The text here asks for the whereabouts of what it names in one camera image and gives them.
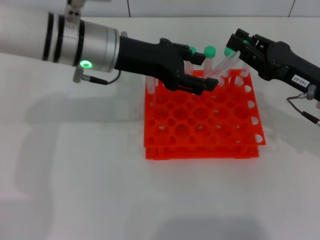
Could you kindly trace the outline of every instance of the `label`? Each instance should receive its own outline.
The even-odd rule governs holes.
[[[304,78],[298,76],[298,75],[294,75],[293,78],[292,78],[292,81],[294,81],[295,83],[297,84],[300,84],[301,86],[303,87],[307,87],[309,85],[309,81],[308,80],[305,80]]]

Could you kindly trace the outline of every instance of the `metal clamp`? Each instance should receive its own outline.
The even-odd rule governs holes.
[[[68,0],[64,10],[65,19],[69,23],[80,23],[81,9],[85,6],[86,0]]]
[[[80,83],[83,75],[84,75],[84,69],[80,65],[78,65],[75,68],[75,71],[73,74],[73,82],[75,82],[76,84]]]

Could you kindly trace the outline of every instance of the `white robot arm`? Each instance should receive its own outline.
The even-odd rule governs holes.
[[[184,61],[201,65],[202,53],[161,38],[158,44],[128,38],[117,29],[83,21],[85,0],[68,0],[64,15],[19,7],[0,7],[0,52],[76,67],[75,82],[107,81],[83,77],[83,68],[113,69],[147,76],[166,88],[193,94],[213,91],[218,80],[184,73]]]

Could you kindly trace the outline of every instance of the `clear plastic tube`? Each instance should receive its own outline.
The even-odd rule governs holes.
[[[247,40],[243,41],[245,44],[250,44]],[[241,73],[240,76],[241,77],[248,77],[249,73],[250,73],[250,66],[248,64],[246,64],[245,62],[243,62],[242,64],[242,68],[241,68]]]
[[[194,73],[194,65],[189,62],[189,61],[186,61],[185,62],[185,74],[189,74],[189,75],[192,75]]]
[[[225,59],[214,69],[212,69],[207,78],[219,79],[222,75],[225,76],[227,71],[229,71],[234,65],[236,65],[239,59],[240,52],[233,52],[230,55],[226,56]]]
[[[156,78],[153,76],[145,76],[146,90],[148,94],[156,93]]]
[[[213,58],[206,58],[204,60],[204,68],[203,68],[203,75],[204,76],[207,76],[208,73],[210,73],[210,71],[212,70],[213,63],[214,63]]]
[[[225,57],[224,61],[227,61],[229,58],[228,56]],[[229,78],[230,77],[230,69],[225,71],[224,73],[221,74],[221,77],[224,77],[224,78]]]
[[[195,54],[197,52],[197,49],[194,46],[190,46],[189,49],[191,50],[192,54]],[[184,73],[188,74],[188,75],[193,75],[193,73],[194,73],[194,65],[191,62],[189,62],[189,61],[185,62]]]
[[[206,46],[204,49],[204,55],[206,59],[204,60],[203,76],[206,78],[211,72],[214,63],[214,57],[216,56],[216,48],[214,46]]]

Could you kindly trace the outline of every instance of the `white surface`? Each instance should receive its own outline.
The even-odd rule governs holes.
[[[65,12],[67,0],[0,0],[0,4],[40,8],[55,13]],[[87,0],[83,16],[90,17],[129,17],[127,0]]]
[[[288,17],[293,2],[294,0],[129,0],[131,17]]]
[[[91,20],[154,43],[214,45],[216,64],[243,28],[320,65],[316,18]],[[104,87],[72,76],[0,55],[1,240],[319,239],[320,129],[286,103],[294,88],[253,72],[267,142],[258,159],[147,161],[144,77]],[[296,103],[320,117],[315,102]]]
[[[296,0],[291,17],[319,17],[320,1],[318,0]]]

